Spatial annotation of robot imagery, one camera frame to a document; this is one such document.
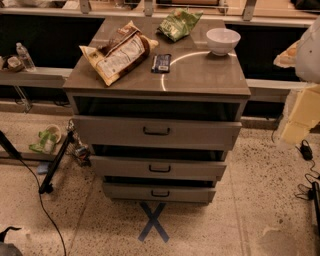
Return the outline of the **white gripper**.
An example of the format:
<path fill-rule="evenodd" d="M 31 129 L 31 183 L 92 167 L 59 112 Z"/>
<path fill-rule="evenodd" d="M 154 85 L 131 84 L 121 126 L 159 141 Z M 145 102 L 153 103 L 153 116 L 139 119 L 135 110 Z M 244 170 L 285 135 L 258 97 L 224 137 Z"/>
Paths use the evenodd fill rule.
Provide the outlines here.
<path fill-rule="evenodd" d="M 297 144 L 320 123 L 320 17 L 304 32 L 299 42 L 277 55 L 273 64 L 281 68 L 295 67 L 299 78 L 317 83 L 297 93 L 281 133 L 282 141 Z"/>

